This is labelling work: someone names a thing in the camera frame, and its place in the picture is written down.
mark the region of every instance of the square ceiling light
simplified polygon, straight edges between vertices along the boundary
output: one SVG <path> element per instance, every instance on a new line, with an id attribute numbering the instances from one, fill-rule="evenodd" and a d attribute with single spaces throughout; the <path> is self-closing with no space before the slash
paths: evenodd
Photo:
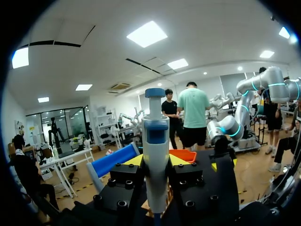
<path id="1" fill-rule="evenodd" d="M 281 28 L 279 35 L 282 37 L 285 37 L 286 39 L 290 38 L 290 33 L 287 31 L 287 29 L 285 27 Z"/>
<path id="2" fill-rule="evenodd" d="M 157 41 L 167 38 L 167 35 L 155 22 L 150 21 L 130 33 L 127 38 L 145 48 Z"/>
<path id="3" fill-rule="evenodd" d="M 78 85 L 75 91 L 87 91 L 89 90 L 93 85 Z"/>
<path id="4" fill-rule="evenodd" d="M 176 60 L 176 61 L 173 61 L 173 62 L 170 62 L 167 64 L 168 66 L 170 66 L 172 69 L 178 69 L 178 68 L 181 68 L 181 67 L 186 67 L 188 66 L 188 63 L 187 61 L 183 58 L 183 59 L 180 59 L 180 60 Z"/>
<path id="5" fill-rule="evenodd" d="M 38 98 L 39 103 L 44 103 L 49 101 L 49 97 Z"/>
<path id="6" fill-rule="evenodd" d="M 14 69 L 28 66 L 28 47 L 16 50 L 12 59 L 12 63 Z"/>
<path id="7" fill-rule="evenodd" d="M 275 53 L 275 52 L 273 52 L 273 51 L 265 50 L 265 51 L 263 51 L 263 52 L 260 54 L 259 57 L 261 57 L 261 58 L 270 58 L 271 56 L 274 55 L 274 53 Z"/>

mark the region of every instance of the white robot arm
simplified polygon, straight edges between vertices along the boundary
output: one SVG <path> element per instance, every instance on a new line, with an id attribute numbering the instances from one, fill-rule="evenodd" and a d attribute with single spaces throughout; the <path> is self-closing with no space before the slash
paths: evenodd
<path id="1" fill-rule="evenodd" d="M 253 98 L 250 90 L 269 88 L 271 101 L 285 103 L 289 100 L 301 100 L 301 78 L 296 80 L 283 79 L 280 68 L 269 67 L 265 72 L 250 79 L 240 81 L 237 90 L 242 94 L 238 102 L 235 116 L 228 115 L 221 121 L 210 121 L 207 125 L 210 139 L 214 142 L 215 137 L 229 135 L 233 140 L 239 140 L 244 133 L 244 126 L 249 117 L 249 105 Z"/>
<path id="2" fill-rule="evenodd" d="M 209 100 L 210 107 L 215 110 L 220 110 L 225 105 L 232 103 L 233 101 L 238 101 L 241 96 L 234 96 L 232 93 L 227 93 L 226 97 L 222 97 L 221 94 L 217 94 L 214 98 Z"/>

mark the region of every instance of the orange tray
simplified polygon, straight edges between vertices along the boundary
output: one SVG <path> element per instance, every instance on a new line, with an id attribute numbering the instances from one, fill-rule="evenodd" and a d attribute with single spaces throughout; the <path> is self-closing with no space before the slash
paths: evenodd
<path id="1" fill-rule="evenodd" d="M 196 152 L 191 152 L 186 149 L 173 149 L 169 150 L 169 153 L 189 163 L 193 163 L 196 160 L 197 156 Z"/>

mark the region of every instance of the air conditioner vent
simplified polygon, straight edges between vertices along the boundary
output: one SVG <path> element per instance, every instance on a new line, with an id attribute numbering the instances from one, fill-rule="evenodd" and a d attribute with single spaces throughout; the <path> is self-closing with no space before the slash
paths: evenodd
<path id="1" fill-rule="evenodd" d="M 130 84 L 127 83 L 117 83 L 116 85 L 112 86 L 112 90 L 121 90 L 121 89 L 127 89 L 130 87 Z"/>

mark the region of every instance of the seated person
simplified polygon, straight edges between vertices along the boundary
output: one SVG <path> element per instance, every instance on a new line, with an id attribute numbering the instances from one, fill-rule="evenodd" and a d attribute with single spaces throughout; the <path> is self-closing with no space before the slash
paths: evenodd
<path id="1" fill-rule="evenodd" d="M 283 138 L 279 141 L 277 153 L 276 153 L 276 155 L 272 155 L 272 157 L 275 158 L 274 162 L 276 163 L 276 165 L 269 168 L 270 172 L 280 172 L 282 156 L 283 156 L 283 153 L 285 150 L 290 149 L 293 154 L 296 150 L 297 141 L 298 141 L 298 137 L 299 137 L 299 131 L 300 131 L 300 122 L 297 120 L 297 117 L 301 118 L 301 101 L 298 101 L 298 105 L 295 108 L 292 124 L 290 125 L 290 127 L 285 129 L 285 132 L 287 133 L 289 130 L 293 130 L 296 127 L 294 136 Z M 299 153 L 299 150 L 301 147 L 300 144 L 298 145 L 298 148 L 296 151 L 297 154 Z"/>
<path id="2" fill-rule="evenodd" d="M 50 203 L 56 209 L 59 209 L 56 203 L 54 187 L 52 185 L 40 183 L 41 171 L 39 164 L 37 162 L 35 164 L 30 157 L 23 153 L 22 149 L 25 145 L 23 137 L 21 135 L 16 135 L 13 142 L 16 149 L 16 156 L 13 160 L 13 164 L 28 195 L 35 200 L 37 195 L 46 198 L 48 194 Z"/>

